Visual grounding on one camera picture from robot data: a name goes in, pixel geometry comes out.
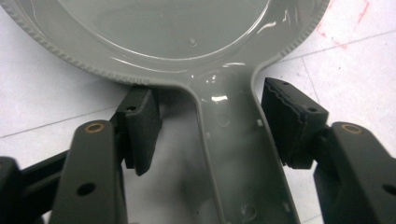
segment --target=ridged rim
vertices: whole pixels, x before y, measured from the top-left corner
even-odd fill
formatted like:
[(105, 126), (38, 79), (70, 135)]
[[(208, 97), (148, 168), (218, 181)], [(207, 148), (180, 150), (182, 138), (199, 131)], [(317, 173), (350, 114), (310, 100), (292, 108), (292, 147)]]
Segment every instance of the ridged rim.
[[(283, 58), (287, 54), (292, 52), (312, 34), (312, 32), (320, 23), (320, 20), (322, 19), (329, 3), (330, 0), (323, 0), (321, 6), (318, 8), (318, 15), (312, 20), (311, 24), (307, 27), (307, 29), (298, 38), (296, 38), (295, 41), (293, 41), (288, 47), (286, 47), (285, 49), (279, 52), (280, 58)], [(31, 28), (31, 26), (26, 24), (25, 21), (21, 19), (20, 15), (16, 12), (16, 10), (13, 7), (9, 5), (9, 2), (7, 0), (0, 0), (0, 5), (3, 7), (5, 12), (12, 18), (12, 20), (14, 20), (22, 28), (22, 30), (30, 37), (32, 37), (37, 43), (39, 43), (41, 46), (43, 46), (45, 49), (47, 49), (48, 51), (50, 51), (60, 59), (67, 61), (68, 63), (74, 65), (75, 67), (81, 70), (84, 70), (91, 74), (95, 74), (100, 77), (108, 78), (110, 80), (117, 81), (120, 83), (126, 83), (126, 84), (149, 85), (150, 81), (153, 79), (146, 77), (137, 78), (125, 74), (113, 73), (83, 63), (78, 59), (68, 55), (61, 49), (58, 49), (55, 45), (51, 44), (45, 38), (41, 37), (40, 34), (38, 34), (34, 29)]]

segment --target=pan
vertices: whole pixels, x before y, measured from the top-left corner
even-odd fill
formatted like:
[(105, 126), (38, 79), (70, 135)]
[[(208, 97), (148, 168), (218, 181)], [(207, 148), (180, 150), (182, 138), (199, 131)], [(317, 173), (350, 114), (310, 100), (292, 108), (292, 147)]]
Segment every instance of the pan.
[(187, 92), (196, 104), (220, 223), (297, 219), (252, 82), (310, 35), (329, 0), (0, 4), (35, 41), (80, 69)]

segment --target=white surface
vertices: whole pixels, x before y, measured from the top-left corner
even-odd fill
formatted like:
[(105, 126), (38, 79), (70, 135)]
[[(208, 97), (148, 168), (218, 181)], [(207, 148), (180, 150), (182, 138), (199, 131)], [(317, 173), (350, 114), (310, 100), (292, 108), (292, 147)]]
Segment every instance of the white surface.
[[(396, 157), (396, 5), (387, 0), (351, 4), (332, 1), (322, 25), (284, 61), (262, 72), (257, 92), (261, 97), (265, 77), (289, 81), (330, 111), (329, 122), (368, 128)], [(68, 149), (79, 124), (109, 119), (127, 87), (54, 57), (2, 8), (0, 21), (0, 156), (17, 158), (24, 168)], [(151, 170), (143, 177), (126, 172), (130, 222), (189, 223), (186, 214), (194, 213), (195, 222), (209, 223), (215, 214), (193, 103), (163, 91), (162, 109)], [(285, 171), (301, 221), (322, 223), (312, 171)], [(143, 188), (145, 183), (152, 188)], [(197, 191), (200, 198), (188, 198)]]

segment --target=hole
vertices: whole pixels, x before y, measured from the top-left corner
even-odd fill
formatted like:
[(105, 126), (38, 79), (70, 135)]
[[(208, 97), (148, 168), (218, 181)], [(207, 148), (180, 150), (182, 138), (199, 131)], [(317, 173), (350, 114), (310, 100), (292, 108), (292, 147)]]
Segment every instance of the hole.
[(308, 111), (310, 111), (310, 112), (318, 112), (314, 107), (308, 107)]
[(396, 196), (396, 187), (393, 185), (383, 185), (382, 188), (389, 194)]
[(137, 106), (134, 106), (134, 105), (126, 107), (126, 111), (127, 111), (127, 112), (133, 112), (133, 111), (135, 111), (136, 109), (137, 109)]
[(343, 129), (349, 133), (354, 133), (354, 134), (360, 134), (363, 133), (363, 131), (356, 127), (355, 125), (351, 125), (351, 124), (343, 124)]
[(105, 125), (102, 123), (93, 123), (85, 127), (86, 133), (99, 133), (105, 128)]
[(92, 193), (95, 190), (95, 185), (93, 183), (86, 183), (79, 186), (77, 190), (77, 195), (86, 196)]

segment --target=pan handle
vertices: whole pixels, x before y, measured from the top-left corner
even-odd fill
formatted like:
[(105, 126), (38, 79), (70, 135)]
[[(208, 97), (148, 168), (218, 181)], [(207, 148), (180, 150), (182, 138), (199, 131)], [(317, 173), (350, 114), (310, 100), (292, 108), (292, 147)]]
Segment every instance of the pan handle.
[(219, 222), (298, 223), (251, 74), (213, 70), (191, 84)]

